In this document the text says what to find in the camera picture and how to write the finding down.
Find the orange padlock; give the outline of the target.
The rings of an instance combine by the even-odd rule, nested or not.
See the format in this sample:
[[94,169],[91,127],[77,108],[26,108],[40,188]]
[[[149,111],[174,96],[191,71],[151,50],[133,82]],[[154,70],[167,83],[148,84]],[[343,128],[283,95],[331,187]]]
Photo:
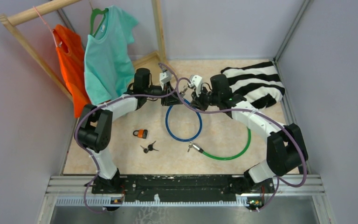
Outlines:
[[132,135],[141,139],[146,139],[148,136],[148,130],[147,129],[134,130]]

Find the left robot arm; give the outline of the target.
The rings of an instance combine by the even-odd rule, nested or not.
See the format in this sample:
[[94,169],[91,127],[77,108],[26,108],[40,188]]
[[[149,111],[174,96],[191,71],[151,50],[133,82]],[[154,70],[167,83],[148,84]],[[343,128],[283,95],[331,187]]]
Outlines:
[[140,109],[148,100],[160,100],[162,106],[181,103],[171,85],[171,79],[176,78],[176,74],[165,66],[161,70],[159,85],[152,85],[149,69],[140,68],[136,70],[133,82],[120,97],[101,105],[87,104],[83,108],[74,138],[90,154],[96,165],[97,175],[92,182],[103,185],[110,193],[118,192],[121,187],[119,170],[108,150],[113,121]]

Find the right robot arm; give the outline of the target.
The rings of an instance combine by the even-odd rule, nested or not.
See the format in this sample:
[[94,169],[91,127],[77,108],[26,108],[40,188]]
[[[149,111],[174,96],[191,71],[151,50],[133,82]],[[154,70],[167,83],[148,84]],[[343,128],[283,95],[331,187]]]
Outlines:
[[193,89],[191,106],[200,111],[216,106],[220,112],[261,136],[267,144],[266,159],[244,173],[247,191],[256,192],[264,180],[282,177],[299,166],[306,166],[308,154],[299,126],[285,126],[260,112],[241,94],[232,92],[226,76],[215,75],[210,81],[212,89],[209,91],[204,87],[202,77],[190,77],[188,86]]

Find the blue cable lock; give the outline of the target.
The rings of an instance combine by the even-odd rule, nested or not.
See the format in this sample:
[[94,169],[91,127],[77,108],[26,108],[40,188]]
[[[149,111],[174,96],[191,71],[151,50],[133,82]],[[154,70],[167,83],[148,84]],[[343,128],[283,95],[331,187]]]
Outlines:
[[196,112],[196,115],[198,117],[198,120],[199,120],[199,129],[197,131],[197,133],[191,137],[191,138],[187,138],[187,139],[183,139],[183,138],[179,138],[177,137],[170,129],[169,127],[169,116],[170,116],[170,113],[171,113],[171,110],[173,109],[173,105],[169,106],[168,109],[167,109],[167,112],[165,114],[165,128],[168,132],[168,134],[174,139],[174,140],[177,140],[177,141],[180,141],[180,142],[190,142],[190,141],[193,141],[195,139],[197,139],[199,137],[199,135],[201,134],[202,132],[202,128],[203,128],[203,121],[202,121],[202,117],[200,115],[199,112]]

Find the silver blue lock keys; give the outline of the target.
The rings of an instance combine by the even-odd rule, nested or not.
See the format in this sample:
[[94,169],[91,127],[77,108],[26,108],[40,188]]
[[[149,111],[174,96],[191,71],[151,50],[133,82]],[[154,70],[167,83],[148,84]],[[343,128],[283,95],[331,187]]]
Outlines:
[[179,95],[180,95],[181,97],[184,97],[185,94],[186,94],[186,92],[187,92],[187,90],[188,90],[188,87],[187,87],[187,86],[184,86],[184,89],[179,92]]

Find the green cable lock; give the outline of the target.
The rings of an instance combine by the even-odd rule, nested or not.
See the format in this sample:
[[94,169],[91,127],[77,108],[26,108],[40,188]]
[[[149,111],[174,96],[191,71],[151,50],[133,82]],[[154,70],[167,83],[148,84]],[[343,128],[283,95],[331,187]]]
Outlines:
[[243,128],[233,133],[223,133],[216,139],[210,140],[209,146],[194,142],[201,134],[202,128],[191,138],[182,140],[188,143],[188,152],[195,149],[204,156],[218,161],[234,160],[242,156],[250,147],[252,133],[249,128]]

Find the black keys bunch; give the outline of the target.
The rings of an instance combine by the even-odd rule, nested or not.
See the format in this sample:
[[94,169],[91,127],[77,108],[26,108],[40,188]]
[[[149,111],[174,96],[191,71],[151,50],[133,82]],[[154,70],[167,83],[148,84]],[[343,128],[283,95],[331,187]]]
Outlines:
[[156,152],[159,152],[159,150],[155,149],[154,148],[154,144],[156,143],[156,141],[152,142],[151,144],[149,144],[147,147],[144,147],[144,146],[140,146],[143,150],[143,152],[145,154],[151,152],[151,151],[156,151]]

